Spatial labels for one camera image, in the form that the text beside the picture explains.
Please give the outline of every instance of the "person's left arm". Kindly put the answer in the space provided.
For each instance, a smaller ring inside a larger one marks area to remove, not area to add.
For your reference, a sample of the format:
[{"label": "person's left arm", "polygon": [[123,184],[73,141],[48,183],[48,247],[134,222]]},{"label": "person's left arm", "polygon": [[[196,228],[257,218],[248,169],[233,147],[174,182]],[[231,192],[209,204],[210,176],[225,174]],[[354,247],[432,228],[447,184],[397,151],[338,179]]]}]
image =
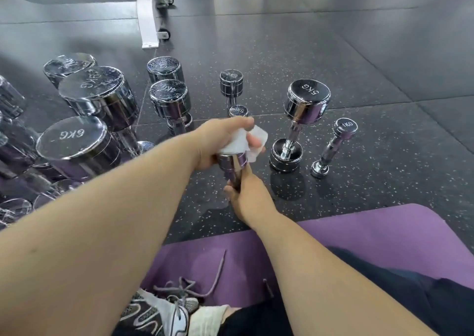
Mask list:
[{"label": "person's left arm", "polygon": [[252,125],[244,117],[210,120],[2,231],[0,335],[110,335],[191,173],[211,166],[233,132]]}]

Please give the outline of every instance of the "sneaker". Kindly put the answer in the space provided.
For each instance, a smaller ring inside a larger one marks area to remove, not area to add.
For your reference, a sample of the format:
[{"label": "sneaker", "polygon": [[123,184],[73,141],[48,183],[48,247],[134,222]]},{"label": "sneaker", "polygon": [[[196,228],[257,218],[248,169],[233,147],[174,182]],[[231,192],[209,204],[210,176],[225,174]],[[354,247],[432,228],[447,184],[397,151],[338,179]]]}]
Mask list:
[{"label": "sneaker", "polygon": [[[119,325],[154,336],[186,336],[189,329],[189,312],[180,299],[174,301],[172,303],[160,299],[139,289],[122,312]],[[189,301],[188,304],[193,306],[194,302]]]}]

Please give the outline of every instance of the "shoelace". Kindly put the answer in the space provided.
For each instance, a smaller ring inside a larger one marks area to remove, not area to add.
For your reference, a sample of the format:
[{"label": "shoelace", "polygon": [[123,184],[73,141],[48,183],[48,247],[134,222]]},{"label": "shoelace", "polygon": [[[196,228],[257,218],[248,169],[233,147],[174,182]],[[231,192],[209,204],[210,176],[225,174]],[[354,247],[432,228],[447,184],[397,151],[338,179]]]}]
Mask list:
[{"label": "shoelace", "polygon": [[206,298],[208,297],[211,293],[214,292],[214,289],[217,286],[217,283],[219,282],[220,275],[222,273],[222,267],[224,266],[224,259],[226,257],[226,251],[224,250],[224,253],[222,254],[222,258],[219,263],[219,267],[217,268],[217,274],[214,279],[214,283],[212,284],[210,290],[206,292],[205,294],[200,294],[196,291],[191,290],[192,287],[196,284],[196,281],[186,279],[182,276],[179,277],[178,279],[178,286],[176,287],[173,281],[168,281],[164,287],[158,287],[158,286],[153,286],[153,290],[158,291],[158,292],[176,292],[178,293],[181,297],[178,297],[176,295],[169,295],[166,299],[169,302],[172,302],[175,304],[175,308],[178,313],[178,318],[181,320],[181,309],[179,306],[185,307],[186,305],[186,298],[189,296],[193,297],[201,297],[201,298]]}]

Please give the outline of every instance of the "black speckled floor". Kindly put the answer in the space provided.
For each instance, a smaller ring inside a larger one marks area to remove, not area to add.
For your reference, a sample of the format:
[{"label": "black speckled floor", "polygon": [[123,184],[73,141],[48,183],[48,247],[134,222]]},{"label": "black speckled floor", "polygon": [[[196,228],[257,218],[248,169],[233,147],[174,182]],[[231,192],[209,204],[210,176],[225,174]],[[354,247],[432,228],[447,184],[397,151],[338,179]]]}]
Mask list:
[{"label": "black speckled floor", "polygon": [[[141,105],[139,136],[159,142],[168,136],[146,97],[150,58],[181,61],[198,125],[225,116],[218,73],[239,69],[239,103],[269,132],[267,147],[290,125],[282,114],[290,82],[321,80],[333,98],[300,136],[299,171],[272,171],[268,151],[253,165],[278,209],[304,220],[418,203],[474,251],[473,11],[474,0],[175,0],[165,20],[171,40],[143,51],[133,3],[0,0],[0,74],[27,96],[25,121],[42,131],[71,114],[42,65],[65,52],[91,53],[124,72]],[[309,167],[343,116],[359,132],[318,181]],[[224,184],[218,168],[192,177],[167,242],[244,228]]]}]

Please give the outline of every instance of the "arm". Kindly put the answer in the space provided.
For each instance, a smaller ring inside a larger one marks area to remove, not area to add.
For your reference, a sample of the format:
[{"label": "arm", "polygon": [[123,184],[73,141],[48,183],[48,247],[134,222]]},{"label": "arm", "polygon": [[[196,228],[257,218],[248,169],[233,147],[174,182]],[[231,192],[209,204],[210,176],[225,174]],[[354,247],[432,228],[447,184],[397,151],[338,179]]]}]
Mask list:
[{"label": "arm", "polygon": [[109,335],[193,170],[209,167],[235,130],[252,125],[252,118],[210,120],[4,230],[0,335]]},{"label": "arm", "polygon": [[226,186],[237,215],[264,243],[295,336],[435,335],[382,289],[278,213],[249,167],[240,194]]}]

